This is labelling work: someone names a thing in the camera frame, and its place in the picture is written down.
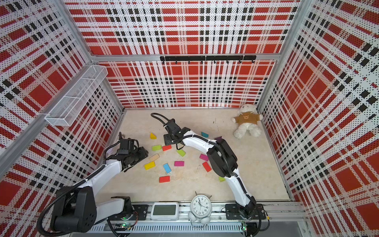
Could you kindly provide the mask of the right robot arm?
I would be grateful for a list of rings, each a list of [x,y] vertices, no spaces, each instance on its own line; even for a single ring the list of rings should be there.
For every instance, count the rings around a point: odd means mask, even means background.
[[[168,119],[158,113],[151,113],[151,117],[163,124],[167,131],[164,138],[169,143],[189,146],[207,155],[213,171],[226,179],[237,203],[237,211],[242,218],[258,220],[265,218],[265,211],[258,207],[239,174],[236,155],[224,139],[205,138],[187,127],[180,128],[174,119]]]

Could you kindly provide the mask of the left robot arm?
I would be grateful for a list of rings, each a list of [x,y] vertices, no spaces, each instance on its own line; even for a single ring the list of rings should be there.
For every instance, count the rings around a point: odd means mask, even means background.
[[[116,153],[106,152],[118,146]],[[92,226],[115,216],[121,220],[144,219],[146,216],[131,204],[130,197],[114,196],[110,201],[96,203],[99,191],[120,172],[126,172],[148,157],[149,152],[135,139],[120,137],[105,150],[105,164],[87,178],[64,186],[48,204],[37,221],[37,231],[45,237],[59,237],[71,233],[86,233]]]

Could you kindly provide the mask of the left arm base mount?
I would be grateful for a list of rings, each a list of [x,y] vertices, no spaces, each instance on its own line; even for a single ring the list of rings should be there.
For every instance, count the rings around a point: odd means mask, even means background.
[[[132,204],[131,207],[125,207],[121,213],[109,217],[110,221],[144,221],[148,214],[149,206],[147,204]]]

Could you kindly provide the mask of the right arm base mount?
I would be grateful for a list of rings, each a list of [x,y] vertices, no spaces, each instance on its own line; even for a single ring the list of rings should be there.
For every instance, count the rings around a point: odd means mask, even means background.
[[[225,205],[226,218],[228,220],[265,220],[266,212],[262,204],[255,206],[241,206],[237,203]]]

